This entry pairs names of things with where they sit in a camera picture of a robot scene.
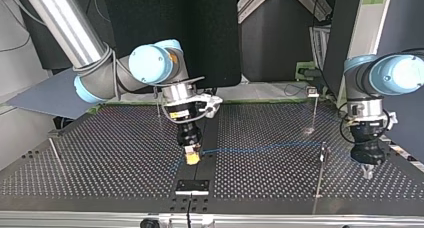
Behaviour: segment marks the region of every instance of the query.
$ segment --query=metal pole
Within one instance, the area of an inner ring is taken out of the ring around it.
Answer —
[[[77,0],[29,0],[75,68],[90,65],[106,47]]]

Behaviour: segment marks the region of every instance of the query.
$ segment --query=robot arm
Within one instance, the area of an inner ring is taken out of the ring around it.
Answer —
[[[383,109],[383,96],[403,95],[424,84],[424,61],[416,54],[397,53],[378,58],[355,57],[345,62],[347,120],[354,141],[351,158],[359,162],[367,179],[385,161],[378,140],[397,123],[396,114]]]
[[[147,85],[162,89],[163,111],[178,126],[177,141],[188,164],[200,160],[202,138],[196,121],[213,118],[222,99],[197,95],[188,80],[183,50],[176,40],[142,45],[117,59],[91,27],[76,0],[29,0],[74,66],[77,94],[88,103],[105,102]]]

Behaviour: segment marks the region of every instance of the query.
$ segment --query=black metal platform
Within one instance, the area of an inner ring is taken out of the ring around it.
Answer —
[[[0,210],[424,216],[424,174],[386,147],[389,160],[362,178],[335,113],[223,105],[199,124],[204,156],[190,167],[156,107],[106,106],[52,139],[55,149],[45,142],[1,171]],[[316,198],[322,142],[330,160]],[[176,196],[178,181],[192,179],[209,180],[209,195]]]

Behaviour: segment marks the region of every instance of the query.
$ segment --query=perforated optical table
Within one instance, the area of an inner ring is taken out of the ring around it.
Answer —
[[[362,178],[336,110],[320,103],[313,121],[313,109],[222,105],[199,123],[202,162],[187,166],[155,106],[105,106],[0,172],[0,227],[424,227],[424,174],[382,142],[388,161]],[[209,194],[176,195],[183,180]]]

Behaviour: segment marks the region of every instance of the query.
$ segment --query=blue joint cap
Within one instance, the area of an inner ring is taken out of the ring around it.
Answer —
[[[348,59],[345,61],[345,64],[344,64],[345,72],[354,67],[360,66],[362,64],[373,62],[376,59],[377,59],[376,55],[362,55],[362,56],[357,56],[357,57]]]
[[[181,49],[180,42],[177,41],[177,40],[175,40],[175,39],[173,39],[173,40],[159,41],[159,42],[156,42],[154,44],[154,46],[158,46],[158,47],[164,48],[164,49],[166,49],[166,48],[173,48],[173,49],[177,49],[177,50],[179,50],[181,52],[183,51],[183,49]]]
[[[157,45],[137,47],[131,53],[128,63],[134,78],[145,84],[157,84],[166,80],[173,67],[169,52]]]
[[[411,93],[424,84],[424,61],[413,55],[389,56],[371,69],[369,79],[381,94]]]
[[[78,96],[87,103],[98,104],[107,101],[91,94],[87,89],[85,89],[84,85],[81,82],[81,77],[79,76],[75,77],[74,86],[76,88]]]

